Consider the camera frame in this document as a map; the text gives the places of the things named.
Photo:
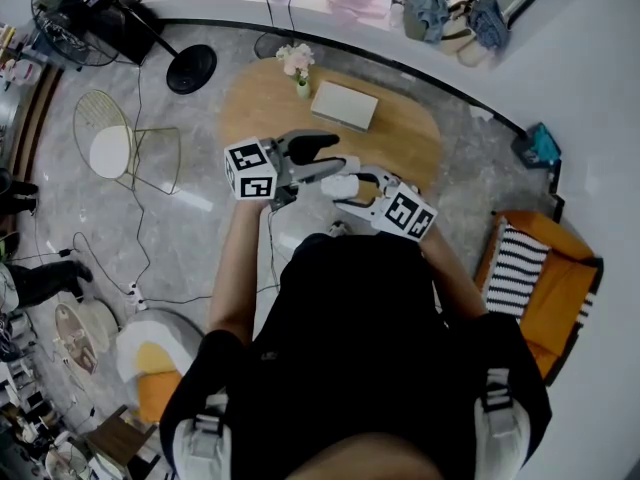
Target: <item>gray tile floor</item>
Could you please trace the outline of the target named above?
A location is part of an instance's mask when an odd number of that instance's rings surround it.
[[[188,96],[177,96],[167,88],[164,79],[171,58],[157,47],[150,53],[141,75],[143,108],[139,127],[176,126],[180,129],[183,158],[179,188],[212,206],[211,211],[206,211],[139,185],[139,198],[146,209],[140,239],[151,258],[150,268],[140,279],[142,291],[148,298],[186,300],[211,293],[234,204],[222,168],[216,120],[234,77],[255,60],[253,45],[259,32],[173,25],[166,28],[164,36],[176,49],[195,43],[211,44],[219,59],[209,83]],[[403,77],[394,69],[333,48],[311,46],[318,64],[408,95],[433,114],[442,135],[444,158],[431,200],[440,211],[439,226],[469,272],[475,270],[482,253],[492,210],[517,208],[549,213],[552,204],[545,196],[546,175],[540,171],[527,171],[520,165],[509,148],[513,134],[506,127],[495,120],[485,122],[471,117],[467,103],[433,85]],[[109,93],[132,122],[135,121],[139,108],[137,77],[135,66],[120,63],[85,68],[80,73],[67,71],[62,77],[42,130],[35,161],[33,179],[41,187],[37,223],[29,216],[20,217],[21,256],[36,253],[33,236],[37,225],[36,240],[42,253],[70,247],[74,233],[83,232],[105,270],[121,287],[135,280],[145,267],[145,257],[136,242],[140,210],[132,194],[116,183],[98,178],[86,167],[72,133],[76,102],[90,89]],[[169,161],[171,155],[147,153],[145,168],[156,175],[165,172],[166,166],[160,164]],[[298,202],[278,212],[273,219],[277,271],[285,266],[294,244],[312,232],[325,230],[338,217],[345,218],[322,197],[317,187],[303,189]],[[349,217],[346,220],[359,232],[371,232],[365,223]],[[259,287],[273,284],[266,228],[264,225],[260,241]],[[81,252],[74,254],[93,270],[96,277],[94,283],[86,286],[87,291],[107,302],[118,321],[124,324],[134,308],[100,272],[81,238],[76,245]],[[53,256],[44,258],[45,261],[54,259]],[[39,261],[24,263],[33,267]],[[257,329],[264,322],[275,296],[273,289],[258,295]],[[66,294],[60,295],[62,300],[66,297]],[[53,343],[56,303],[57,299],[52,299],[29,310],[49,358],[54,350],[62,353],[60,345]],[[186,305],[150,305],[178,311],[204,329],[207,300]],[[52,363],[44,357],[42,348],[38,347],[36,351],[43,382],[60,408],[65,410],[70,406],[72,395],[78,399],[78,404],[67,414],[71,424],[83,423],[91,407],[95,406],[95,417],[84,422],[81,431],[90,430],[128,401],[114,370],[111,353],[99,358],[98,370],[92,376],[71,367],[80,388],[60,357],[53,356]]]

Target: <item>black t-shirt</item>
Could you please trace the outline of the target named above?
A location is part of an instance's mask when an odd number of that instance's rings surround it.
[[[446,325],[429,265],[390,235],[320,241],[296,252],[264,328],[245,349],[208,334],[160,431],[172,462],[176,425],[227,388],[233,478],[282,479],[352,435],[407,439],[446,478],[473,478],[474,402],[487,368],[509,368],[529,414],[529,456],[551,417],[535,361],[512,317]]]

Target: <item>flower vase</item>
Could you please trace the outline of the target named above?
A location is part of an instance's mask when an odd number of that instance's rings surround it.
[[[311,85],[309,84],[309,80],[298,80],[296,83],[296,91],[298,92],[298,97],[301,99],[309,99],[309,96],[311,96]]]

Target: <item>striped cushion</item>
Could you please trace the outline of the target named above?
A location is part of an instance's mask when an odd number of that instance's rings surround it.
[[[487,309],[513,315],[519,322],[548,252],[548,246],[507,224],[484,290]]]

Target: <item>hand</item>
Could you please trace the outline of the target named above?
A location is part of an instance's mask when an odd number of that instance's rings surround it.
[[[269,206],[268,199],[242,199],[236,203],[238,211],[247,211],[260,215],[262,210]]]

